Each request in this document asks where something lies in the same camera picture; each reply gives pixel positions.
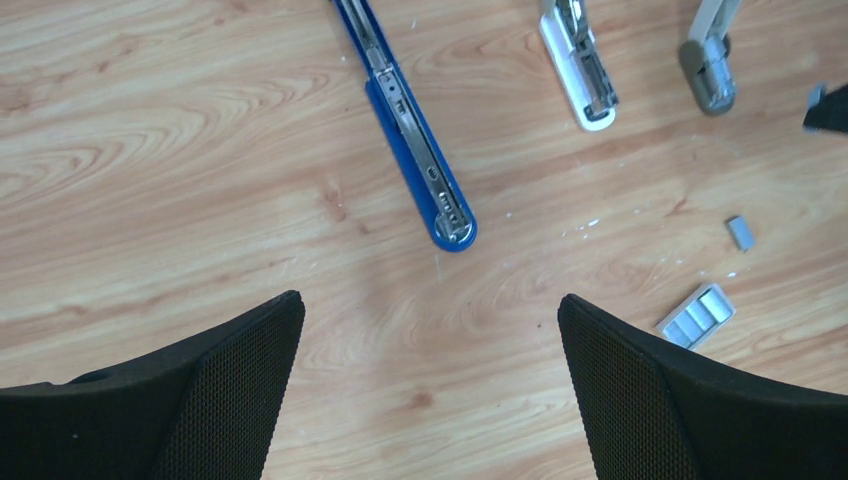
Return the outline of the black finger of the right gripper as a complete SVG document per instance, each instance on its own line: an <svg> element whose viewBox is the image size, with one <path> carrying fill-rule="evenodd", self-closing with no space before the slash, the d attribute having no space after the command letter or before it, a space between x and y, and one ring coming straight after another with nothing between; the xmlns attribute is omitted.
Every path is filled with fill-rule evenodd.
<svg viewBox="0 0 848 480"><path fill-rule="evenodd" d="M808 95L808 109L803 120L808 131L847 133L847 85L828 91L818 84Z"/></svg>

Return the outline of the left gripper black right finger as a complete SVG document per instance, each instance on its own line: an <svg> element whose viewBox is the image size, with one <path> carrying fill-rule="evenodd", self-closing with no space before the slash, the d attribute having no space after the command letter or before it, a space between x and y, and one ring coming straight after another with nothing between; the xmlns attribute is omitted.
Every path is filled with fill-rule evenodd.
<svg viewBox="0 0 848 480"><path fill-rule="evenodd" d="M847 398L757 376L575 294L558 324L600 479L843 479Z"/></svg>

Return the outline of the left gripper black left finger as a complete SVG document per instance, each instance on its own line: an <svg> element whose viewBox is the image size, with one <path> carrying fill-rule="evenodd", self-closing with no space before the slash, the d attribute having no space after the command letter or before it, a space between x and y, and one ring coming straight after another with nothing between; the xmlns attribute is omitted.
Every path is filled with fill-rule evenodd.
<svg viewBox="0 0 848 480"><path fill-rule="evenodd" d="M258 479L305 321L294 290L67 383L1 392L5 479Z"/></svg>

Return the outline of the small silver stapler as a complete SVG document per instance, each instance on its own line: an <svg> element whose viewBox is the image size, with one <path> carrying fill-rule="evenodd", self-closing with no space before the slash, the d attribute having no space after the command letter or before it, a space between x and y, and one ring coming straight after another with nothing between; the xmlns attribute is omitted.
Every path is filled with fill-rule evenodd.
<svg viewBox="0 0 848 480"><path fill-rule="evenodd" d="M678 60L701 111L723 115L733 107L737 88L728 60L730 26L741 0L701 2L687 39L678 50Z"/></svg>

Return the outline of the grey staple strip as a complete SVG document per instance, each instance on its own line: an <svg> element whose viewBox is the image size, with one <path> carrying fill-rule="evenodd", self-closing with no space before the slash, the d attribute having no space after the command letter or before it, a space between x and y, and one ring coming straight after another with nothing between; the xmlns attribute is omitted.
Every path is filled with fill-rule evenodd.
<svg viewBox="0 0 848 480"><path fill-rule="evenodd" d="M756 245L756 237L744 216L737 215L727 219L725 226L741 252L747 252Z"/></svg>

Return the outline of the beige grey stapler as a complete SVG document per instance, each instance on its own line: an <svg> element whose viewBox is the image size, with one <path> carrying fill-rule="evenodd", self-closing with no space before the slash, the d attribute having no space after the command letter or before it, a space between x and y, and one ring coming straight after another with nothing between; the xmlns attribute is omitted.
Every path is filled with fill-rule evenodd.
<svg viewBox="0 0 848 480"><path fill-rule="evenodd" d="M580 127L608 128L618 96L595 45L583 1L544 1L539 29Z"/></svg>

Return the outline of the grey staple block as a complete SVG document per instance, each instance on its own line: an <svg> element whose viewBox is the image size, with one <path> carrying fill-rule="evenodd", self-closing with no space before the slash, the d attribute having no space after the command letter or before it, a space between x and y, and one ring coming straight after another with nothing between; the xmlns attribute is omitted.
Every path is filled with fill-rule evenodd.
<svg viewBox="0 0 848 480"><path fill-rule="evenodd" d="M657 333L679 347L695 351L736 314L736 307L716 283L694 290L656 326Z"/></svg>

